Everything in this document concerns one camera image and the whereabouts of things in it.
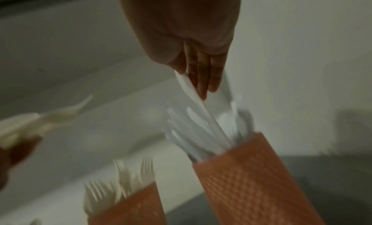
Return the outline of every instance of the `diamond pattern texture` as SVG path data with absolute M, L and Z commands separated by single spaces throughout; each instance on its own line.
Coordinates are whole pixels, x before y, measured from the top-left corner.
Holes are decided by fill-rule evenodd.
M 165 215 L 156 183 L 121 201 L 100 215 L 88 219 L 89 225 L 165 225 Z
M 262 133 L 193 168 L 223 225 L 324 225 Z

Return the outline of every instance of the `hand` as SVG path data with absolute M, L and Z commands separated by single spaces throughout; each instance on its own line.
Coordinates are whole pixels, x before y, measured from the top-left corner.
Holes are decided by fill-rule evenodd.
M 205 100 L 222 80 L 241 0 L 120 0 L 155 62 L 188 75 Z
M 8 171 L 11 167 L 29 156 L 41 141 L 41 137 L 25 140 L 9 150 L 0 147 L 0 190 L 3 189 L 8 181 Z

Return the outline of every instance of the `utensil holder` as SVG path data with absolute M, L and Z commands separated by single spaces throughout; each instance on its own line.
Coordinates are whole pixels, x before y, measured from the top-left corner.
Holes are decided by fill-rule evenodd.
M 262 133 L 193 168 L 222 225 L 324 225 Z
M 156 183 L 119 202 L 109 210 L 88 219 L 88 225 L 127 224 L 167 224 Z

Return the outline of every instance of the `finger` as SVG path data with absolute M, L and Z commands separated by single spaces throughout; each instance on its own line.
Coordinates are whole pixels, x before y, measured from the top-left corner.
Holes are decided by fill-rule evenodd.
M 208 83 L 210 77 L 210 56 L 198 52 L 198 93 L 202 100 L 207 99 Z
M 41 137 L 34 137 L 29 140 L 24 140 L 18 145 L 8 150 L 8 156 L 11 166 L 18 164 L 26 159 L 29 154 L 35 149 L 36 145 L 41 141 Z
M 220 55 L 212 55 L 210 57 L 210 78 L 208 83 L 208 90 L 216 92 L 220 87 L 222 77 L 224 75 L 224 68 L 227 59 L 227 52 Z
M 198 52 L 189 44 L 185 43 L 188 76 L 195 86 L 198 87 Z
M 174 60 L 172 60 L 170 63 L 168 63 L 167 65 L 182 75 L 186 72 L 186 64 L 187 63 L 186 63 L 185 51 L 181 50 L 181 52 L 177 55 L 177 57 Z
M 8 181 L 10 160 L 6 150 L 0 148 L 0 190 L 5 187 Z

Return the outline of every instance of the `perforated plastic container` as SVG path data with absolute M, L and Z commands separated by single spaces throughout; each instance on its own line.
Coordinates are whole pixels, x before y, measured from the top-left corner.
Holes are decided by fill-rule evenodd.
M 88 219 L 89 225 L 165 225 L 165 215 L 156 183 Z
M 223 225 L 324 225 L 262 133 L 193 168 Z

